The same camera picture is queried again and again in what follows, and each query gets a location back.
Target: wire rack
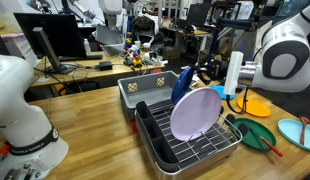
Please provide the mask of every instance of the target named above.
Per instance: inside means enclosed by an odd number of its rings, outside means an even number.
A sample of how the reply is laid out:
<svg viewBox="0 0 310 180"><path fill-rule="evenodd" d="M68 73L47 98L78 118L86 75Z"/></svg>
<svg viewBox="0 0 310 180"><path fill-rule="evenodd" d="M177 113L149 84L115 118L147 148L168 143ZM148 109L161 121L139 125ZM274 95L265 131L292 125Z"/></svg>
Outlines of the wire rack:
<svg viewBox="0 0 310 180"><path fill-rule="evenodd" d="M200 132L200 137L189 141L180 141L174 137L170 129L170 115L173 108L173 105L169 104L155 108L149 107L149 110L177 157L180 170L236 145L242 139L242 135L236 127L234 128L239 139L228 130L224 124L227 119L220 115L219 120L207 132Z"/></svg>

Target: orange plate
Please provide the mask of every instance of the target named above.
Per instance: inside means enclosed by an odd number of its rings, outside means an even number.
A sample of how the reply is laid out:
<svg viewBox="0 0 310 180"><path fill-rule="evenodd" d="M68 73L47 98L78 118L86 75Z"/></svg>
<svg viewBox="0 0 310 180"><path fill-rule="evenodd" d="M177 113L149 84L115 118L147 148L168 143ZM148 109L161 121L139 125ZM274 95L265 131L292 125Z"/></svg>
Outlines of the orange plate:
<svg viewBox="0 0 310 180"><path fill-rule="evenodd" d="M243 98L239 98L237 100L237 105L240 108L243 108ZM253 98L247 98L246 112L258 117L267 117L270 116L272 113L271 109L267 107L264 103Z"/></svg>

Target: monitor stand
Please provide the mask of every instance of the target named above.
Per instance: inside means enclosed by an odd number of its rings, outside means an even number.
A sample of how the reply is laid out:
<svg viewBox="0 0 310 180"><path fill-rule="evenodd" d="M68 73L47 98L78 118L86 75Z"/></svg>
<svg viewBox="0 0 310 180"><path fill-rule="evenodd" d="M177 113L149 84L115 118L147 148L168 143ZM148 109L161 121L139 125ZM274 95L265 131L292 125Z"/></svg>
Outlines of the monitor stand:
<svg viewBox="0 0 310 180"><path fill-rule="evenodd" d="M42 27L35 27L33 32L38 40L38 43L41 45L45 55L48 57L48 60L52 65L44 70L45 73L67 74L78 68L77 65L60 63Z"/></svg>

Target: metal dish rack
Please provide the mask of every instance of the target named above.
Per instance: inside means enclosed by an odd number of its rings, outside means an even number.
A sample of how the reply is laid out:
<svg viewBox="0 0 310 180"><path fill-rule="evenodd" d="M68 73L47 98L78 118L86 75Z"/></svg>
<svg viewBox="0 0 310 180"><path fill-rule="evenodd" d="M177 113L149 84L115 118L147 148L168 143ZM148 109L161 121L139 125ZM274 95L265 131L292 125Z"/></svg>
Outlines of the metal dish rack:
<svg viewBox="0 0 310 180"><path fill-rule="evenodd" d="M170 101L147 106L136 105L136 121L146 152L159 179L184 179L200 169L228 157L242 140L228 130L227 119L220 115L219 120L194 140L180 141L170 129L170 115L173 110Z"/></svg>

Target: lavender plate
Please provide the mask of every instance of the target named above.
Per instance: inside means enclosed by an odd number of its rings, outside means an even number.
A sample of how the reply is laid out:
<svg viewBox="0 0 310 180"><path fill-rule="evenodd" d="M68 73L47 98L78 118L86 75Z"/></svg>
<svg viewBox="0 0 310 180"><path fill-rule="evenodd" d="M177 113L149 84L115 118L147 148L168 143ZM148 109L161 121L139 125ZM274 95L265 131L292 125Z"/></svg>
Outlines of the lavender plate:
<svg viewBox="0 0 310 180"><path fill-rule="evenodd" d="M196 139L217 121L220 109L221 98L215 90L206 87L191 91L172 112L172 134L181 141Z"/></svg>

